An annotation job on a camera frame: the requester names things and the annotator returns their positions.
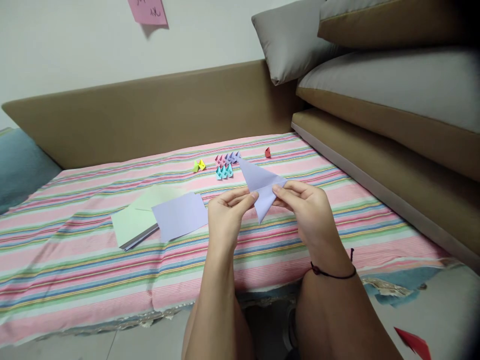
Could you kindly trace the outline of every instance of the white wall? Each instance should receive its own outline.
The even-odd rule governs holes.
[[[0,104],[262,59],[251,16],[291,2],[163,0],[169,29],[147,38],[127,0],[0,0]]]

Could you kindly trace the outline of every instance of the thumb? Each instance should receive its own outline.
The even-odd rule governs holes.
[[[245,196],[242,201],[235,205],[235,211],[240,214],[240,217],[242,217],[247,212],[247,210],[252,207],[252,205],[257,201],[258,198],[258,192],[251,192],[248,196]]]
[[[301,198],[299,198],[298,196],[295,196],[290,191],[287,191],[280,185],[275,184],[272,186],[271,189],[277,198],[279,198],[280,200],[283,200],[287,205],[289,205],[293,209],[293,212],[295,212],[302,205]]]

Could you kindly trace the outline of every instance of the hand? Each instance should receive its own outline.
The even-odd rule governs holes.
[[[345,269],[348,272],[352,265],[340,240],[325,191],[299,181],[287,181],[283,188],[274,185],[272,190],[277,197],[273,205],[295,213],[298,234],[312,262],[319,267],[326,264],[322,270],[327,272]]]
[[[237,246],[242,217],[259,198],[247,187],[224,192],[208,202],[208,251],[232,254]]]

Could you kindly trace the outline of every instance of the black string bracelet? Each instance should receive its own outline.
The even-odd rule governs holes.
[[[354,249],[350,249],[350,261],[353,261],[353,259],[354,259]],[[311,261],[310,261],[310,265],[315,275],[324,275],[334,279],[346,280],[346,279],[353,278],[357,274],[357,268],[355,266],[353,267],[353,272],[350,275],[334,276],[334,275],[330,275],[329,273],[326,273],[325,271],[320,270],[319,267],[315,266]]]

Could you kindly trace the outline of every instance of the bed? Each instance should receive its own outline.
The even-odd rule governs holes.
[[[267,147],[271,158],[265,158]],[[201,194],[205,204],[244,186],[237,164],[233,178],[216,180],[215,156],[232,151],[287,179],[322,187],[366,285],[381,288],[377,274],[433,270],[431,276],[458,263],[295,132],[188,147],[64,170],[0,216],[0,346],[58,332],[118,329],[171,316],[195,301],[208,227],[168,243],[156,232],[124,252],[110,216],[153,185],[175,184]],[[194,173],[199,159],[206,169]],[[291,212],[272,207],[261,225],[254,209],[245,214],[234,260],[239,294],[261,301],[296,283],[309,268]],[[398,294],[402,289],[396,288]]]

